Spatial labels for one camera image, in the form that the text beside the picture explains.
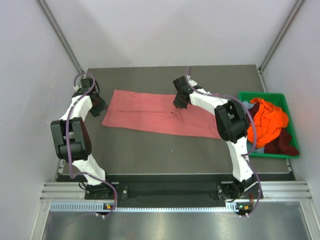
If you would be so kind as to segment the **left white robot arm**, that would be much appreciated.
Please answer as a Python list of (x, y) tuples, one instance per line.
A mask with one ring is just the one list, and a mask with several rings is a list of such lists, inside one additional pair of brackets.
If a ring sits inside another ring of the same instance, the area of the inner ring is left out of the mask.
[(70, 170), (76, 167), (84, 175), (87, 193), (98, 194), (106, 199), (113, 194), (114, 187), (107, 182), (106, 171), (92, 155), (85, 119), (88, 114), (98, 117), (107, 104), (100, 97), (100, 87), (92, 77), (81, 79), (79, 85), (74, 84), (73, 88), (75, 93), (66, 113), (50, 124), (54, 149), (57, 157), (69, 164)]

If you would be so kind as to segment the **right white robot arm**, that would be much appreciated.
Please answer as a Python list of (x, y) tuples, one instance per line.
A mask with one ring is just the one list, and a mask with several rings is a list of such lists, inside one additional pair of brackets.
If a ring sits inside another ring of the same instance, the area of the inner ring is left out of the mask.
[(177, 91), (173, 100), (175, 107), (185, 109), (193, 105), (214, 115), (218, 134), (228, 146), (233, 166), (231, 192), (223, 187), (221, 193), (227, 199), (245, 198), (251, 193), (257, 178), (249, 165), (247, 141), (250, 123), (244, 104), (234, 97), (212, 94), (185, 76), (175, 79), (173, 85)]

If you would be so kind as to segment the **pink t shirt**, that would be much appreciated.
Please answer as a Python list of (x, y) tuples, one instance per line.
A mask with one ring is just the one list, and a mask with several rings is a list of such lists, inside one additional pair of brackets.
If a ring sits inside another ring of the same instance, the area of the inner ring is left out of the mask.
[(193, 105), (177, 108), (174, 99), (174, 94), (116, 89), (102, 125), (183, 137), (221, 138), (212, 113)]

